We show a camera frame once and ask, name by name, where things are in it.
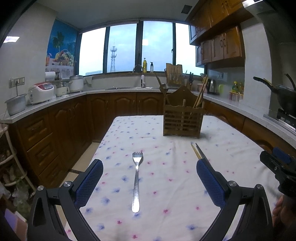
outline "gas stove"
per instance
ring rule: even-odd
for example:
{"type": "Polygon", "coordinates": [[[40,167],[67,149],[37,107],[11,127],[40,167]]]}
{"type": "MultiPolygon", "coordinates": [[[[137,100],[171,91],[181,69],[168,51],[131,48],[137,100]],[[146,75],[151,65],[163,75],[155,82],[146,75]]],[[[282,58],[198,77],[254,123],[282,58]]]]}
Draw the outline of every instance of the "gas stove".
{"type": "Polygon", "coordinates": [[[288,115],[284,110],[278,109],[277,112],[269,111],[268,114],[264,114],[263,116],[296,135],[296,118],[288,115]]]}

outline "blue gripper pad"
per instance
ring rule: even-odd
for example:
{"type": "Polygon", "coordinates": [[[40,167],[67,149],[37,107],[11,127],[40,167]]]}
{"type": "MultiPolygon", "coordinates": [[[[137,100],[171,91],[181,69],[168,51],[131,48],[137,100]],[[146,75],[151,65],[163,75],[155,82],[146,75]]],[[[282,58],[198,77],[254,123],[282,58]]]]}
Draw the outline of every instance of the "blue gripper pad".
{"type": "Polygon", "coordinates": [[[280,159],[282,162],[286,164],[289,164],[291,162],[290,156],[278,147],[273,148],[272,154],[274,154],[278,159],[280,159]]]}
{"type": "Polygon", "coordinates": [[[210,172],[209,168],[205,165],[203,159],[197,161],[196,171],[213,203],[216,206],[223,208],[226,204],[225,191],[210,172]]]}
{"type": "Polygon", "coordinates": [[[75,206],[79,209],[87,204],[92,192],[94,191],[96,185],[98,184],[102,174],[103,174],[103,163],[101,160],[95,159],[93,163],[82,172],[74,180],[81,183],[75,191],[75,206]]]}

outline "screw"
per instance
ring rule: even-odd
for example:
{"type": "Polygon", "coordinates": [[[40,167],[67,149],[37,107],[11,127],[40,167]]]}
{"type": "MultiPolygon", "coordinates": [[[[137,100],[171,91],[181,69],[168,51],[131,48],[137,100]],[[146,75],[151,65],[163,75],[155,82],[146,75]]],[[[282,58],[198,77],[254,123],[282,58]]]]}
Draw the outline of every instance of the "screw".
{"type": "Polygon", "coordinates": [[[64,187],[70,187],[71,184],[72,184],[72,182],[70,182],[70,181],[66,181],[66,182],[64,183],[64,187]]]}
{"type": "Polygon", "coordinates": [[[264,187],[261,184],[257,184],[257,188],[260,189],[260,190],[264,189],[264,187]]]}
{"type": "Polygon", "coordinates": [[[44,188],[44,186],[41,185],[41,186],[39,186],[39,187],[37,188],[37,190],[38,190],[38,191],[42,191],[43,188],[44,188]]]}
{"type": "Polygon", "coordinates": [[[229,181],[228,183],[232,187],[235,187],[237,185],[237,183],[235,181],[229,181]]]}

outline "palm tree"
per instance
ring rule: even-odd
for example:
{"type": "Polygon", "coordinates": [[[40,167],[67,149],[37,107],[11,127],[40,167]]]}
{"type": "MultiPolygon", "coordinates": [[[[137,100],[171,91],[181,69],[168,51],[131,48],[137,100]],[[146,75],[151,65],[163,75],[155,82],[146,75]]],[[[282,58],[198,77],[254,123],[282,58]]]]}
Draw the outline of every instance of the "palm tree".
{"type": "Polygon", "coordinates": [[[59,49],[59,53],[61,52],[60,46],[64,45],[64,38],[65,36],[59,31],[57,32],[57,36],[52,38],[52,45],[54,48],[59,49]]]}

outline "faucet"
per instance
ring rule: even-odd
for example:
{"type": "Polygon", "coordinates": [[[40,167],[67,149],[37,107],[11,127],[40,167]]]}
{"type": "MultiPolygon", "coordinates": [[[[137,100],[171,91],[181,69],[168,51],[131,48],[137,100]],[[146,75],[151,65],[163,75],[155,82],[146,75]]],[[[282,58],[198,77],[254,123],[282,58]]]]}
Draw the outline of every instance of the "faucet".
{"type": "Polygon", "coordinates": [[[145,88],[145,87],[146,87],[145,80],[144,80],[144,83],[143,83],[143,79],[145,78],[145,77],[144,77],[144,69],[143,69],[143,67],[142,67],[141,65],[139,65],[139,64],[135,65],[135,67],[133,68],[133,73],[135,72],[135,68],[136,68],[137,66],[140,66],[140,67],[142,68],[141,88],[145,88]]]}

